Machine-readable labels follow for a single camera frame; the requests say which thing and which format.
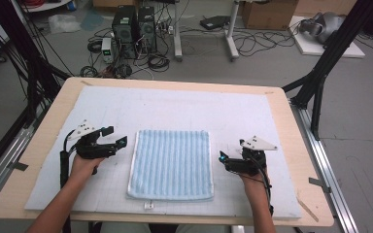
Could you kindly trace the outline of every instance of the computer tower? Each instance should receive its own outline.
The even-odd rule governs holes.
[[[155,18],[153,7],[141,7],[138,11],[142,52],[156,52]]]
[[[140,39],[139,25],[136,17],[136,8],[131,5],[118,6],[112,22],[117,51],[120,57],[137,58],[138,47],[136,43]]]

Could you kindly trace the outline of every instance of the white board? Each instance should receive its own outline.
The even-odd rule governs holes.
[[[290,21],[289,25],[295,25],[302,19],[305,19],[306,17],[292,17],[292,20]],[[294,27],[290,28],[290,33],[295,33],[295,42],[298,46],[299,50],[303,55],[322,55],[324,52],[324,49],[322,47],[322,44],[320,44],[314,37],[310,36],[308,32],[298,32],[298,29],[294,29]],[[352,57],[352,58],[363,58],[365,56],[364,52],[359,49],[359,47],[352,42],[350,46],[345,50],[342,57]]]
[[[301,217],[281,144],[264,95],[202,91],[86,86],[47,156],[25,206],[43,210],[59,190],[59,152],[65,136],[84,119],[95,127],[114,126],[98,140],[111,143],[128,137],[125,149],[104,160],[75,203],[75,211],[199,216],[251,216],[241,179],[225,171],[220,150],[240,157],[240,139],[253,135],[278,147],[266,152],[274,218]],[[205,130],[210,133],[214,198],[207,202],[145,201],[127,197],[136,132],[142,129]],[[70,142],[68,148],[76,141]]]

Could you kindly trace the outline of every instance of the towel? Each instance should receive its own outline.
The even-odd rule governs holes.
[[[127,193],[149,200],[211,199],[214,185],[208,132],[139,131]]]

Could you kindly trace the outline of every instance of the concrete floor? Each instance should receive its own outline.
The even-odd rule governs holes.
[[[194,15],[193,10],[192,6],[188,7],[185,12],[188,17],[183,18],[181,24],[199,28],[198,21],[202,16]],[[47,36],[69,69],[74,74],[79,74],[81,68],[87,65],[87,39],[96,31],[110,26],[112,20],[109,17],[99,18],[99,14],[105,16],[106,13],[88,9],[68,13],[59,8],[37,14],[35,17],[46,18],[55,14],[74,15],[78,22],[89,19],[96,22],[87,24],[86,26],[90,26],[75,33]],[[229,52],[221,35],[183,35],[183,44],[183,62],[176,62],[173,50],[170,49],[169,70],[164,73],[153,72],[154,80],[284,86],[308,74],[319,59],[317,56],[301,55],[298,48],[293,46],[276,47],[251,57],[241,56],[235,62],[230,62]],[[365,58],[340,59],[325,83],[320,135],[358,231],[373,232],[373,49],[358,41],[356,44],[364,51]],[[49,49],[47,53],[51,63],[63,69],[54,53]],[[98,62],[95,67],[102,68],[105,64]],[[150,80],[152,76],[141,71],[130,78]],[[295,93],[296,91],[291,91],[288,97]],[[0,63],[0,139],[25,105],[14,68],[10,62]],[[30,221],[26,220],[0,219],[0,232],[23,232],[29,224]],[[74,227],[79,232],[84,231],[86,225],[77,222]],[[330,228],[301,229],[304,232],[341,232],[338,225]],[[278,232],[294,230],[289,227],[278,227]]]

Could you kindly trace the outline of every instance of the white bracket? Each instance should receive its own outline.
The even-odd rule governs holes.
[[[278,148],[265,140],[253,136],[251,139],[245,141],[241,144],[243,148],[250,149],[250,150],[277,150]]]
[[[89,123],[89,121],[84,119],[84,121],[80,125],[78,125],[78,128],[75,129],[75,131],[68,137],[68,140],[74,140],[74,139],[80,138],[94,131],[96,131],[95,127],[93,127],[92,124]]]

